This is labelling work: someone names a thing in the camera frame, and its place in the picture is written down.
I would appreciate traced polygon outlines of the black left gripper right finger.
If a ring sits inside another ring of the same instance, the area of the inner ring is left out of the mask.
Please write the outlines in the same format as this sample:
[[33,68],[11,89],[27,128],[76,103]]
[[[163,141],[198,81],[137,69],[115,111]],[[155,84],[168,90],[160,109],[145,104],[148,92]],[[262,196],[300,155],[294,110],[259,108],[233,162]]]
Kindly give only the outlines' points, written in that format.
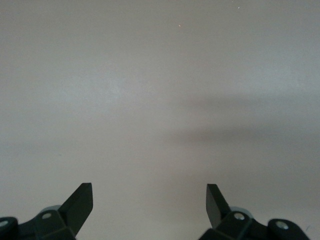
[[294,222],[274,218],[267,225],[243,210],[232,210],[216,184],[206,186],[206,212],[211,224],[201,240],[308,240]]

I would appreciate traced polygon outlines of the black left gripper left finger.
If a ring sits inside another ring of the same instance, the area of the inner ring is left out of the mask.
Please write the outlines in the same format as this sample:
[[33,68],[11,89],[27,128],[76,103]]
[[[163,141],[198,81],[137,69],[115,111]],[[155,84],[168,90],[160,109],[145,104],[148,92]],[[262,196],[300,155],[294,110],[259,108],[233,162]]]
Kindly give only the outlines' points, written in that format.
[[0,218],[2,240],[75,240],[93,210],[93,187],[82,183],[67,200],[19,224],[12,216]]

